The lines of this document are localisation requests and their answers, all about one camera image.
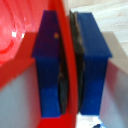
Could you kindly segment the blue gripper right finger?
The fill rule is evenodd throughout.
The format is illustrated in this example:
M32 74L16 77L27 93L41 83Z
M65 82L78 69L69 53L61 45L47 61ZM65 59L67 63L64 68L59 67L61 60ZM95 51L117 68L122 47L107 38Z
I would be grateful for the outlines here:
M77 65L79 112L98 115L112 54L91 13L70 13L70 24Z

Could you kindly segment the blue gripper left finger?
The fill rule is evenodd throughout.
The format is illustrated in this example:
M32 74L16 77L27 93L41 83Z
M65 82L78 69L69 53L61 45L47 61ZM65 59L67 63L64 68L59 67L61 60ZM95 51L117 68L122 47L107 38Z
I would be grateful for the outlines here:
M55 11L44 11L32 56L36 60L41 116L59 117L59 24Z

